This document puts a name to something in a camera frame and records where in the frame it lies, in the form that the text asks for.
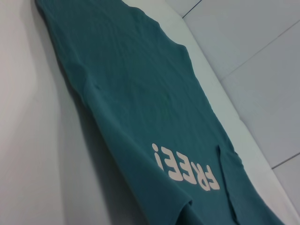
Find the teal t-shirt with FREE print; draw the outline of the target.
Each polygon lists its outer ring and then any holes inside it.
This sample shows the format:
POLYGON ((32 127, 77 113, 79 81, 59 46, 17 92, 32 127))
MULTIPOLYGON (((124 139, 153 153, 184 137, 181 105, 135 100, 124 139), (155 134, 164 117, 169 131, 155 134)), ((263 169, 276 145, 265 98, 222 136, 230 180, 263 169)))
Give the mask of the teal t-shirt with FREE print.
POLYGON ((35 2, 150 225, 284 225, 247 176, 185 46, 122 0, 35 2))

